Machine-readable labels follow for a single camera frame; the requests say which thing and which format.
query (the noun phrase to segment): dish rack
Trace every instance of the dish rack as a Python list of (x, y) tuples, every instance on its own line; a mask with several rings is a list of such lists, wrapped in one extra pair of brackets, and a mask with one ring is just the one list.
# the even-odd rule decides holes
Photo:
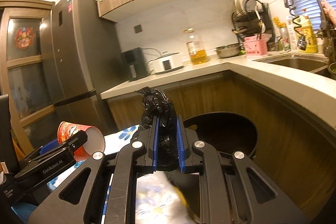
[[(245, 3), (244, 10), (242, 10), (239, 14), (232, 13), (231, 21), (236, 32), (243, 37), (251, 37), (259, 32), (259, 20), (254, 10), (247, 10), (247, 3), (251, 0), (247, 0)], [(265, 33), (271, 34), (272, 37), (268, 42), (274, 42), (275, 34), (274, 27), (272, 23), (272, 17), (269, 14), (268, 3), (262, 3), (259, 0), (255, 0), (256, 2), (261, 4), (261, 9), (258, 10), (259, 15), (265, 24), (266, 31)], [(246, 30), (239, 30), (240, 25), (247, 26)]]

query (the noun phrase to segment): electrical outlet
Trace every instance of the electrical outlet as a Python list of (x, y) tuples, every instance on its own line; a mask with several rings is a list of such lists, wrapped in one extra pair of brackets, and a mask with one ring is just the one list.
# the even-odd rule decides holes
[(140, 25), (137, 25), (137, 26), (134, 27), (134, 32), (135, 32), (135, 33), (140, 33), (140, 32), (142, 32), (141, 24), (140, 24)]

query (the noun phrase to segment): yellow bottle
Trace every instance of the yellow bottle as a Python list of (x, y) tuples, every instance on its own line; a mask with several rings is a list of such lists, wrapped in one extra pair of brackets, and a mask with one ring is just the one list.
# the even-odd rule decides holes
[(199, 35), (197, 35), (193, 28), (185, 30), (186, 44), (193, 65), (202, 64), (208, 61), (208, 57)]
[(316, 36), (313, 32), (313, 27), (312, 24), (310, 22), (310, 19), (308, 17), (308, 15), (304, 15), (304, 16), (300, 16), (299, 18), (297, 18), (296, 20), (294, 20), (295, 22), (301, 24), (301, 28), (297, 28), (296, 30), (303, 34), (305, 36), (306, 42), (307, 42), (307, 47), (306, 50), (300, 50), (301, 52), (308, 52), (308, 53), (316, 53), (318, 52), (318, 47), (317, 47), (317, 40), (316, 40)]

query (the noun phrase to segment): metal screw cap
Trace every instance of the metal screw cap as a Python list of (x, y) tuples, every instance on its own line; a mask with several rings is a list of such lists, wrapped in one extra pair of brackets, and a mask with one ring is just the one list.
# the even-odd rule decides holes
[(244, 153), (243, 153), (243, 152), (240, 152), (240, 151), (236, 151), (236, 152), (234, 153), (234, 156), (235, 156), (235, 158), (237, 158), (237, 159), (242, 159), (242, 158), (245, 157)]
[(202, 142), (202, 141), (196, 141), (196, 142), (194, 143), (194, 145), (195, 145), (197, 148), (202, 148), (202, 147), (205, 146), (205, 143)]
[(132, 143), (132, 146), (133, 146), (134, 148), (140, 148), (140, 147), (142, 147), (142, 142), (140, 142), (140, 141), (136, 141), (136, 142)]
[(102, 152), (95, 152), (92, 156), (95, 160), (100, 160), (103, 157)]

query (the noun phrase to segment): red paper cup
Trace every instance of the red paper cup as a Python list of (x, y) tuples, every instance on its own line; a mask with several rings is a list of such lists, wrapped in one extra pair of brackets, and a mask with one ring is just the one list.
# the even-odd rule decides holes
[(95, 152), (104, 152), (105, 138), (100, 130), (93, 126), (85, 126), (83, 124), (76, 124), (71, 122), (61, 122), (58, 127), (58, 143), (61, 144), (76, 134), (78, 131), (83, 130), (87, 134), (87, 142), (78, 148), (74, 153), (76, 161), (86, 160)]

